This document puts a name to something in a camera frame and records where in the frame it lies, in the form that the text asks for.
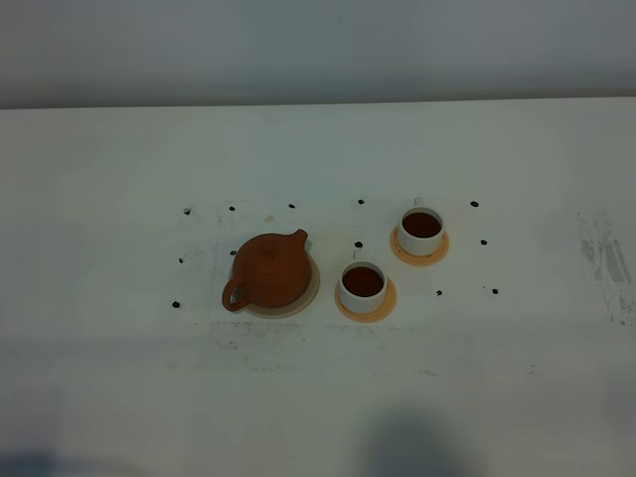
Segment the beige round teapot coaster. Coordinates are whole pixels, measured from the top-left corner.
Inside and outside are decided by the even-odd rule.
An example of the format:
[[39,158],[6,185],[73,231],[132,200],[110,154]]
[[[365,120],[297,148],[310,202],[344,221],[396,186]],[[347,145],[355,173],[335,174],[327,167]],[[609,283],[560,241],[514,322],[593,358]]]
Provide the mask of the beige round teapot coaster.
[[319,291],[320,271],[312,255],[307,253],[307,256],[311,265],[310,281],[307,289],[297,300],[288,305],[277,308],[249,304],[243,309],[243,311],[259,318],[283,319],[293,316],[308,307]]

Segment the near white teacup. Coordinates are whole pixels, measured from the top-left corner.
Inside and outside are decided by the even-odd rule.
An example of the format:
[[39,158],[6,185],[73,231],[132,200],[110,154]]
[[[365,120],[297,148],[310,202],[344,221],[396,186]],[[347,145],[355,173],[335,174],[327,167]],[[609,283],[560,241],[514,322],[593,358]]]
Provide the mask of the near white teacup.
[[354,254],[353,261],[345,265],[339,275],[339,281],[342,281],[352,294],[362,297],[379,294],[386,278],[380,266],[363,258],[357,252]]

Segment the near orange cup coaster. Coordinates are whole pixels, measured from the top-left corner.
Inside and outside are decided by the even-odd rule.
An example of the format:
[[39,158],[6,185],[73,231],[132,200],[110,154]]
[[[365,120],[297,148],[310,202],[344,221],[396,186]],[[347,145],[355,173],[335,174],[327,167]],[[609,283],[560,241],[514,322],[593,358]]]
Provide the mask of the near orange cup coaster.
[[342,281],[335,288],[335,303],[347,318],[360,323],[375,323],[387,318],[398,301],[397,289],[390,278],[385,279],[381,292],[362,297],[352,294]]

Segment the orange cup coaster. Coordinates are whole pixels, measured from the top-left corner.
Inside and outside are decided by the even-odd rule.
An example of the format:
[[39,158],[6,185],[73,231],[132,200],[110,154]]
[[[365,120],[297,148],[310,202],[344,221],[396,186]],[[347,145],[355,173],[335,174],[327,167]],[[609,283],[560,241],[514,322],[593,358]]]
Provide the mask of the orange cup coaster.
[[398,224],[391,233],[390,246],[393,254],[404,263],[412,266],[430,266],[442,261],[450,248],[450,238],[442,230],[433,238],[417,238],[408,234]]
[[335,303],[347,318],[360,323],[375,323],[387,318],[398,301],[397,289],[390,278],[385,279],[381,292],[362,297],[352,294],[342,281],[335,288]]

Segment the far orange cup coaster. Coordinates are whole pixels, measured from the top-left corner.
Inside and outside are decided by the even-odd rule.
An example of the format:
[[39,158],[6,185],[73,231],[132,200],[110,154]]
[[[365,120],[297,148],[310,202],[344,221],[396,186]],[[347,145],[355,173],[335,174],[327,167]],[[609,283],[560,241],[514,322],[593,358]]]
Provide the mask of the far orange cup coaster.
[[408,234],[398,224],[391,233],[390,246],[393,254],[404,263],[412,266],[430,266],[442,261],[450,248],[450,238],[442,230],[433,238],[417,238]]

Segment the brown clay teapot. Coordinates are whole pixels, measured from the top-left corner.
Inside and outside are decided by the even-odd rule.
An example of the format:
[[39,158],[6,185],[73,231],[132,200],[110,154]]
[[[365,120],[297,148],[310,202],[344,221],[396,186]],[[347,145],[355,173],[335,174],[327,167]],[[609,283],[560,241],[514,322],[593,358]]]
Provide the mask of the brown clay teapot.
[[264,308],[287,306],[309,287],[312,267],[306,250],[308,233],[302,229],[283,234],[263,234],[249,239],[238,250],[222,302],[230,312],[248,305]]

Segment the white teacup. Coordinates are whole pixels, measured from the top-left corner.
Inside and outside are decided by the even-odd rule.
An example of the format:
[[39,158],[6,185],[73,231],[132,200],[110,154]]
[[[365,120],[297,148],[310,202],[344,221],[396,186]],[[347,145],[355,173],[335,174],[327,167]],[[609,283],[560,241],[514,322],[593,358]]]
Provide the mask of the white teacup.
[[413,206],[402,214],[398,224],[402,224],[408,234],[421,239],[433,238],[445,230],[442,216],[426,207],[421,197],[413,200]]
[[354,254],[353,261],[345,265],[339,275],[339,281],[342,281],[352,294],[362,297],[379,294],[386,278],[380,266],[363,258],[357,252]]

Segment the far white teacup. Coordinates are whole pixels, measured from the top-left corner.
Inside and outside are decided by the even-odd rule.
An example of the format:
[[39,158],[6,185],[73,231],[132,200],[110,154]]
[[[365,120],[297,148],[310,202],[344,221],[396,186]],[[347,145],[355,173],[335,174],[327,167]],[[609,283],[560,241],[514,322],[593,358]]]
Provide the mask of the far white teacup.
[[413,206],[402,214],[398,224],[402,224],[408,234],[421,239],[433,238],[445,230],[442,216],[426,207],[421,197],[413,200]]

